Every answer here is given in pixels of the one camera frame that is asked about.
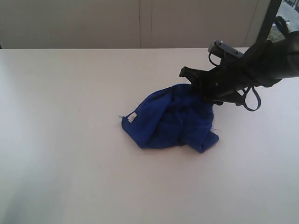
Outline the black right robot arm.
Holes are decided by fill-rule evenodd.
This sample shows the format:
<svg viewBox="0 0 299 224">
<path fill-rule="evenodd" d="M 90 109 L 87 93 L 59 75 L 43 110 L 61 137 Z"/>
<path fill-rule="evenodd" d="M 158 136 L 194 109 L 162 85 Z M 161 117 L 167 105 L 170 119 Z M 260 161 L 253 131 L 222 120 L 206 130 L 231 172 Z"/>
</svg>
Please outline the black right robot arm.
<svg viewBox="0 0 299 224">
<path fill-rule="evenodd" d="M 188 79 L 205 101 L 217 105 L 245 106 L 250 90 L 256 93 L 256 87 L 270 88 L 282 79 L 299 75 L 297 31 L 278 42 L 256 42 L 245 53 L 223 41 L 213 41 L 208 52 L 220 58 L 220 64 L 209 71 L 183 67 L 179 75 Z"/>
</svg>

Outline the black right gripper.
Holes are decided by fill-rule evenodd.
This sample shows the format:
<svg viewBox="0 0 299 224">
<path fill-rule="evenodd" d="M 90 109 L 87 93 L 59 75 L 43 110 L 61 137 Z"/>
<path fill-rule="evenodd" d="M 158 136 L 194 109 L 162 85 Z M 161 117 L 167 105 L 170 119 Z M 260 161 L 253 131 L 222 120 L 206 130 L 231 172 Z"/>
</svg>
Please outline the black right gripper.
<svg viewBox="0 0 299 224">
<path fill-rule="evenodd" d="M 246 58 L 222 63 L 211 70 L 197 70 L 185 66 L 179 77 L 186 78 L 208 102 L 246 106 L 246 96 L 255 84 L 249 66 L 250 62 Z"/>
</svg>

